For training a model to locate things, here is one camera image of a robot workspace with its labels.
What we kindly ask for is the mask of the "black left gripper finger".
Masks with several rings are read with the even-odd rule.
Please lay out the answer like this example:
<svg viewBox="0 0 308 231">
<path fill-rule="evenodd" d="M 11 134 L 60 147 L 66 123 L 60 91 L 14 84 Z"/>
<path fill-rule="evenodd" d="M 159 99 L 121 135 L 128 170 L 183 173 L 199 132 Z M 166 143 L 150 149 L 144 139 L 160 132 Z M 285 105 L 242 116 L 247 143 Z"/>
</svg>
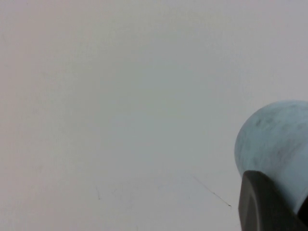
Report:
<svg viewBox="0 0 308 231">
<path fill-rule="evenodd" d="M 239 219 L 243 231 L 306 231 L 308 220 L 297 216 L 274 182 L 260 171 L 242 177 Z"/>
</svg>

